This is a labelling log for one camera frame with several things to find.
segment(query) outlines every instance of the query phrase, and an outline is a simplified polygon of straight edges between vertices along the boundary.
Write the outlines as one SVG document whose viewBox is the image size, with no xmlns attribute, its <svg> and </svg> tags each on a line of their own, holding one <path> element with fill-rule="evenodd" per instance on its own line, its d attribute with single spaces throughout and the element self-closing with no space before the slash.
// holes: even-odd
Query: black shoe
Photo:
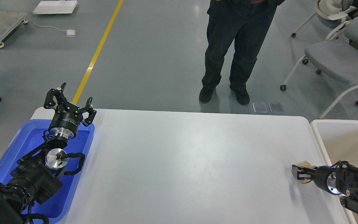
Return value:
<svg viewBox="0 0 358 224">
<path fill-rule="evenodd" d="M 207 103 L 211 100 L 214 89 L 203 87 L 200 91 L 199 101 L 201 103 Z"/>
<path fill-rule="evenodd" d="M 241 105 L 247 105 L 250 103 L 250 96 L 247 93 L 246 89 L 241 90 L 235 90 L 230 88 L 235 94 L 237 102 L 239 102 Z"/>
</svg>

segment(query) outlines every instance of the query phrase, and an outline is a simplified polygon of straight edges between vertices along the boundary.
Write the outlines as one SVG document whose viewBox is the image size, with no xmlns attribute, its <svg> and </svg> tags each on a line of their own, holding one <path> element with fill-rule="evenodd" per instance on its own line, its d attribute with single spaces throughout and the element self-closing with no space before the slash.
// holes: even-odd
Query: white plastic bin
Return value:
<svg viewBox="0 0 358 224">
<path fill-rule="evenodd" d="M 327 165 L 341 160 L 358 167 L 358 121 L 314 120 L 310 125 Z"/>
</svg>

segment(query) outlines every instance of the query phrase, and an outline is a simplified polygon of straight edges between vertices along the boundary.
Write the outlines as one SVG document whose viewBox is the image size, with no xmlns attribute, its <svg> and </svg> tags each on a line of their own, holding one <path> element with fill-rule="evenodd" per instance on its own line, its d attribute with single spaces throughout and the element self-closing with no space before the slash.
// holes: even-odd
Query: chair seat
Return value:
<svg viewBox="0 0 358 224">
<path fill-rule="evenodd" d="M 318 69 L 338 81 L 358 84 L 358 50 L 341 40 L 322 41 L 305 49 Z"/>
</svg>

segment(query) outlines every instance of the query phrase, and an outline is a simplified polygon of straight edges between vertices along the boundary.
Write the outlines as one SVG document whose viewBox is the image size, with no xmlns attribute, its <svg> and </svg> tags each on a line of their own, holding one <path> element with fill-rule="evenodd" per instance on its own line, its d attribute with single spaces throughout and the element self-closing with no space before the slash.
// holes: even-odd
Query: white chair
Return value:
<svg viewBox="0 0 358 224">
<path fill-rule="evenodd" d="M 333 19 L 331 19 L 328 18 L 329 16 L 339 14 L 340 12 L 350 13 L 351 11 L 356 10 L 354 6 L 351 6 L 349 4 L 349 0 L 317 0 L 314 8 L 315 12 L 293 31 L 291 37 L 295 37 L 298 31 L 315 15 L 318 15 L 318 18 L 325 26 L 333 29 L 340 23 L 337 22 L 337 18 L 334 17 Z"/>
<path fill-rule="evenodd" d="M 352 21 L 343 23 L 346 25 L 345 36 L 358 44 L 358 17 Z M 322 113 L 319 119 L 324 116 L 339 102 L 339 100 L 348 92 L 358 88 L 358 50 L 343 42 L 327 36 L 325 41 L 312 44 L 305 49 L 305 55 L 295 64 L 294 68 L 287 75 L 283 84 L 280 86 L 281 91 L 287 90 L 287 82 L 294 74 L 297 66 L 307 57 L 317 69 L 317 74 L 324 72 L 328 76 L 351 85 L 350 88 L 340 94 L 335 101 Z"/>
</svg>

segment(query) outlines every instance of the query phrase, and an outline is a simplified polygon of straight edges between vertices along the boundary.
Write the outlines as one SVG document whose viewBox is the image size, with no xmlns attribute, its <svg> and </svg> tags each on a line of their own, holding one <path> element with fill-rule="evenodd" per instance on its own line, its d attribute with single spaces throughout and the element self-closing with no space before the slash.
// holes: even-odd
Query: white power adapter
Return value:
<svg viewBox="0 0 358 224">
<path fill-rule="evenodd" d="M 76 31 L 75 30 L 66 30 L 66 37 L 75 37 Z"/>
</svg>

